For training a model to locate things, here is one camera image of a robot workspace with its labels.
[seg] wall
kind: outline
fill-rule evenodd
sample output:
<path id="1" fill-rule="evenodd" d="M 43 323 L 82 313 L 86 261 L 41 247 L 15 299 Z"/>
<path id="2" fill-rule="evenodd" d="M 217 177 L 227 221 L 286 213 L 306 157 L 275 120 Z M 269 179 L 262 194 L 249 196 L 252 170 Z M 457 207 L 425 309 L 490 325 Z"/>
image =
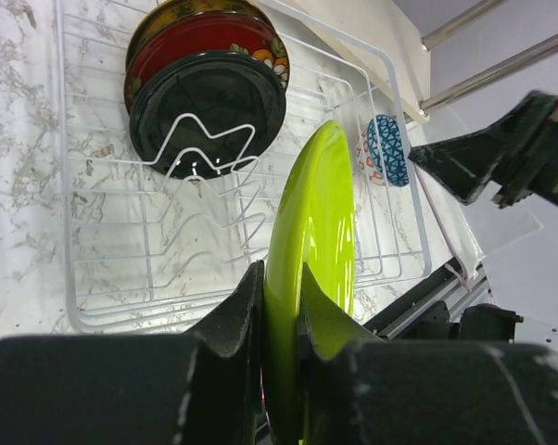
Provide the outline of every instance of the wall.
<path id="1" fill-rule="evenodd" d="M 398 0 L 422 35 L 476 0 Z M 432 50 L 432 94 L 558 32 L 558 0 L 508 0 Z M 558 94 L 558 54 L 450 106 L 469 131 L 512 108 L 529 90 Z M 537 197 L 528 206 L 545 229 L 485 259 L 501 306 L 558 325 L 558 209 Z"/>

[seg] countertop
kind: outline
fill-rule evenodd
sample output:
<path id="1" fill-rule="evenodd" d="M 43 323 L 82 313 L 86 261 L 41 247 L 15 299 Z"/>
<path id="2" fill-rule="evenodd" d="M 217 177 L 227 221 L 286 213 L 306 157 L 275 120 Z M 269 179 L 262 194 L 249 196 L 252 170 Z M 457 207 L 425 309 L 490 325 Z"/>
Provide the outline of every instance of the countertop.
<path id="1" fill-rule="evenodd" d="M 0 0 L 0 337 L 73 331 L 65 304 L 57 74 L 52 2 Z M 420 195 L 435 270 L 451 254 L 421 189 Z M 408 203 L 395 205 L 404 237 Z M 355 318 L 366 321 L 416 282 L 359 291 Z"/>

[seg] metal rail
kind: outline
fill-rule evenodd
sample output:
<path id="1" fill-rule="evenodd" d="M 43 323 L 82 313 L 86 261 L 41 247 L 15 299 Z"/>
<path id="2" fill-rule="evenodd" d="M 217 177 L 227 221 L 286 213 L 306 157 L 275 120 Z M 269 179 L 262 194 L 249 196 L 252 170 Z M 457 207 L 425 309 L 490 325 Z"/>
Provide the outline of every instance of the metal rail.
<path id="1" fill-rule="evenodd" d="M 506 0 L 482 0 L 473 7 L 464 11 L 460 16 L 450 20 L 445 25 L 437 28 L 435 31 L 429 33 L 426 37 L 421 39 L 425 51 L 429 51 L 436 45 L 441 44 L 445 40 L 451 38 L 456 32 L 464 26 L 472 23 L 484 14 L 487 14 L 491 9 L 501 5 Z"/>
<path id="2" fill-rule="evenodd" d="M 423 114 L 427 115 L 430 110 L 443 107 L 461 97 L 470 95 L 491 83 L 504 79 L 530 65 L 534 65 L 555 53 L 558 53 L 558 33 L 515 56 L 506 58 L 503 62 L 481 71 L 463 82 L 457 83 L 427 100 L 422 100 L 419 102 L 419 109 Z"/>

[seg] white marble surface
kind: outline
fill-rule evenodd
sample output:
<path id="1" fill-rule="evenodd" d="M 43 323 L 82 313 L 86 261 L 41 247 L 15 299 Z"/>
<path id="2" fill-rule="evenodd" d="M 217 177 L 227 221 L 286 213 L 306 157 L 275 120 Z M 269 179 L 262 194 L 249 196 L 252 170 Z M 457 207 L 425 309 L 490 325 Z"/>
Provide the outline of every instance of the white marble surface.
<path id="1" fill-rule="evenodd" d="M 99 0 L 63 0 L 62 3 L 66 5 L 67 12 L 106 21 L 123 29 L 131 29 L 141 18 L 140 14 L 124 8 L 104 7 Z M 291 25 L 282 22 L 282 26 Z M 69 17 L 66 18 L 66 29 L 111 44 L 66 36 L 68 123 L 124 129 L 126 117 L 120 103 L 123 50 L 114 45 L 124 46 L 129 36 Z M 298 32 L 299 29 L 290 30 L 292 34 Z M 172 180 L 164 184 L 162 177 L 148 168 L 142 173 L 136 164 L 108 161 L 136 160 L 125 132 L 88 132 L 77 127 L 68 131 L 69 152 L 63 159 L 58 133 L 56 41 L 57 26 L 52 2 L 0 0 L 0 337 L 73 331 L 65 304 L 68 268 L 64 258 L 63 160 L 70 163 L 70 178 L 64 179 L 69 179 L 70 186 L 78 189 L 70 201 L 74 224 L 72 257 L 85 261 L 75 263 L 74 267 L 74 283 L 79 296 L 76 306 L 82 310 L 76 312 L 82 317 L 74 318 L 85 323 L 83 326 L 78 323 L 78 327 L 101 331 L 105 328 L 104 324 L 108 324 L 108 331 L 120 331 L 153 329 L 165 324 L 171 325 L 165 330 L 184 329 L 186 320 L 194 318 L 196 307 L 203 309 L 197 313 L 201 315 L 226 295 L 227 289 L 233 287 L 246 269 L 249 259 L 244 257 L 245 252 L 253 251 L 243 249 L 243 225 L 236 224 L 241 212 L 237 205 L 239 201 L 233 194 L 224 193 L 235 187 L 236 175 L 212 181 L 209 185 L 185 183 L 178 191 L 179 182 Z M 324 119 L 344 121 L 352 144 L 358 137 L 354 112 L 348 110 L 350 105 L 339 108 L 337 113 L 329 111 L 331 106 L 351 95 L 349 87 L 339 79 L 353 79 L 355 76 L 348 68 L 339 68 L 328 57 L 313 57 L 310 50 L 298 47 L 296 43 L 286 44 L 292 63 L 297 63 L 293 65 L 293 85 L 289 91 L 285 128 L 255 170 L 272 173 L 274 177 L 250 176 L 250 179 L 264 185 L 260 197 L 267 197 L 255 201 L 246 213 L 250 234 L 260 226 L 257 234 L 249 240 L 248 247 L 253 249 L 265 248 L 265 243 L 268 243 L 270 222 L 285 181 L 278 176 L 287 174 L 290 162 L 293 162 L 289 161 L 290 157 L 277 153 L 297 153 Z M 298 66 L 300 61 L 335 78 L 304 70 Z M 113 73 L 81 69 L 75 65 L 79 63 L 112 70 Z M 354 79 L 351 84 L 354 90 L 359 86 Z M 96 102 L 80 95 L 104 96 L 111 102 Z M 376 112 L 389 111 L 388 102 L 382 96 L 375 96 L 375 101 Z M 370 119 L 368 108 L 360 106 L 358 111 L 361 122 Z M 145 189 L 158 190 L 157 193 L 145 194 L 143 201 L 139 194 L 129 193 L 138 190 L 142 174 Z M 111 189 L 125 193 L 101 193 Z M 242 187 L 240 193 L 247 196 L 256 190 L 257 185 L 251 184 Z M 358 228 L 364 256 L 373 256 L 376 249 L 374 227 L 368 220 L 368 215 L 371 216 L 368 213 L 370 199 L 379 216 L 377 233 L 382 254 L 393 251 L 394 236 L 401 251 L 418 249 L 416 218 L 408 190 L 391 189 L 392 212 L 386 205 L 384 187 L 374 187 L 368 193 L 358 181 L 356 190 Z M 450 253 L 423 193 L 422 205 L 435 269 L 450 258 Z M 144 218 L 143 207 L 146 219 L 151 222 L 145 231 L 141 224 L 113 224 L 140 223 Z M 394 231 L 388 222 L 391 214 L 396 222 Z M 262 215 L 266 223 L 260 224 Z M 79 223 L 110 225 L 81 227 Z M 147 264 L 144 258 L 146 235 L 150 254 L 161 253 L 153 258 L 151 264 Z M 206 251 L 215 255 L 201 254 L 185 265 L 191 256 Z M 90 262 L 121 256 L 134 258 Z M 264 251 L 252 256 L 262 257 Z M 400 277 L 404 281 L 358 292 L 355 318 L 367 320 L 408 290 L 416 283 L 413 278 L 421 274 L 424 263 L 419 255 L 404 257 L 403 276 Z M 365 266 L 365 273 L 371 270 L 379 272 L 377 261 L 366 262 Z M 151 268 L 152 274 L 148 273 L 148 268 Z M 383 269 L 380 276 L 386 279 L 394 279 L 400 272 L 398 264 L 391 260 L 383 262 Z M 155 288 L 155 302 L 149 302 L 152 292 L 137 290 L 146 287 Z M 187 300 L 202 292 L 212 292 L 212 295 L 199 301 Z M 162 304 L 146 311 L 146 305 L 159 305 L 162 299 L 172 299 L 173 305 Z M 106 315 L 104 308 L 107 307 L 132 307 L 136 310 L 128 314 Z"/>

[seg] dish rack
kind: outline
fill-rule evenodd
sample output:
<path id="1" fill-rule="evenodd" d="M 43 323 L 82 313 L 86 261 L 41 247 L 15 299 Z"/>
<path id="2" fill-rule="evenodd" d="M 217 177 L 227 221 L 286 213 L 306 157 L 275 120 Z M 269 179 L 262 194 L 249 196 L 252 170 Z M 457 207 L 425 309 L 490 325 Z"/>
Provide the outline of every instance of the dish rack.
<path id="1" fill-rule="evenodd" d="M 246 167 L 236 162 L 231 174 L 207 181 L 171 179 L 135 154 L 122 102 L 126 45 L 156 2 L 55 2 L 66 299 L 71 325 L 79 331 L 185 330 L 232 292 L 248 264 L 266 258 L 287 175 L 323 122 L 341 121 L 351 147 L 379 112 L 396 114 L 404 128 L 394 68 L 384 53 L 289 6 L 263 0 L 259 4 L 291 61 L 281 132 Z M 397 92 L 394 103 L 309 27 L 380 57 Z M 210 134 L 196 115 L 177 121 L 183 119 L 196 121 L 209 138 L 222 135 Z M 245 123 L 223 134 L 244 131 L 254 127 Z M 206 158 L 198 147 L 188 151 Z M 431 272 L 412 165 L 408 171 L 410 185 L 404 188 L 369 184 L 355 173 L 356 290 Z"/>

